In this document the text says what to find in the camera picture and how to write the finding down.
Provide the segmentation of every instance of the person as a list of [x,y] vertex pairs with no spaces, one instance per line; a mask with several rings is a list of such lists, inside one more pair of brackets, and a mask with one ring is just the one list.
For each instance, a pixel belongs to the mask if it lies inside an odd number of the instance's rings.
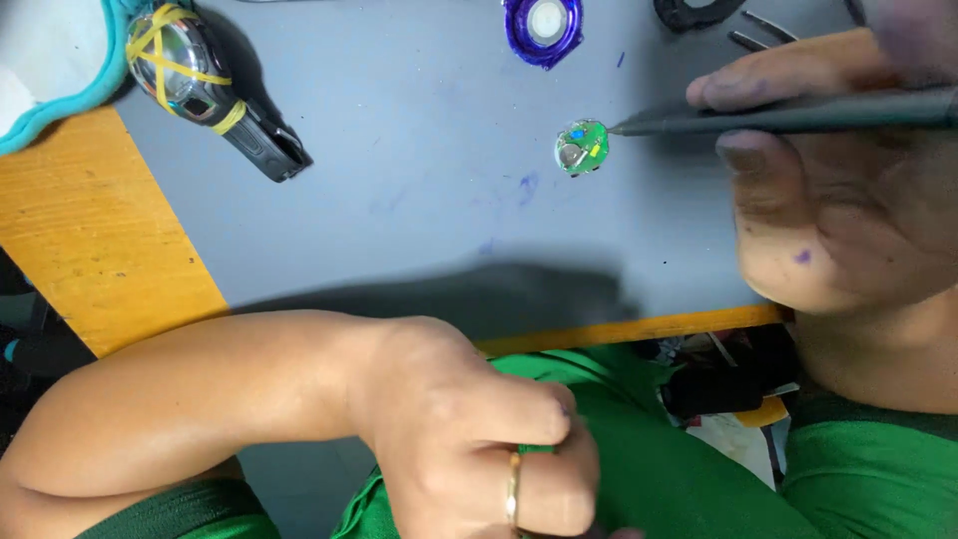
[[[958,80],[958,4],[870,8],[873,30],[746,57],[692,82],[689,102]],[[655,396],[669,371],[620,348],[488,362],[435,319],[282,312],[200,322],[65,377],[0,459],[0,535],[275,538],[237,451],[358,435],[378,466],[336,539],[958,536],[956,142],[718,141],[742,275],[796,310],[813,381],[781,493],[674,428]]]

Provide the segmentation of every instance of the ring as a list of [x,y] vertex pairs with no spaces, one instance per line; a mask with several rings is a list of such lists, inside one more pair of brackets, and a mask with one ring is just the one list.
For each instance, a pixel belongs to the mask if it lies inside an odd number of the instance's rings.
[[513,451],[509,455],[509,488],[506,490],[506,521],[513,530],[515,530],[515,512],[518,510],[516,494],[519,491],[520,464],[522,464],[522,455]]

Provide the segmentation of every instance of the gray table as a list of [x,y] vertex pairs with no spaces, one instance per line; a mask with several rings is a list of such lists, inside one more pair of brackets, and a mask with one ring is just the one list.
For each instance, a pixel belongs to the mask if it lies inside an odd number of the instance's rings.
[[[277,185],[142,92],[117,103],[231,306],[427,314],[488,339],[758,301],[713,139],[614,138],[578,178],[552,156],[571,121],[681,99],[741,55],[726,32],[761,35],[742,19],[674,36],[651,0],[584,0],[585,42],[546,72],[509,49],[495,0],[199,4],[241,93],[315,160]],[[801,36],[852,24],[841,0],[746,7]]]

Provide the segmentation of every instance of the wooden table edge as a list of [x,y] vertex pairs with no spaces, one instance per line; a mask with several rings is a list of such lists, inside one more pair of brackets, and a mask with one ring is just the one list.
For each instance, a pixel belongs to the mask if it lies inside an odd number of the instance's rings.
[[[112,106],[0,157],[0,245],[98,357],[229,313]],[[491,355],[780,321],[756,305],[478,342]]]

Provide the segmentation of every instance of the green circuit board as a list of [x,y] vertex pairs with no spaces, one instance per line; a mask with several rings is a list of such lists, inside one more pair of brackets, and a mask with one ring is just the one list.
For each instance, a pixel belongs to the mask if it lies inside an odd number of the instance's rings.
[[556,162],[572,177],[599,168],[608,157],[608,131],[592,120],[580,120],[559,134]]

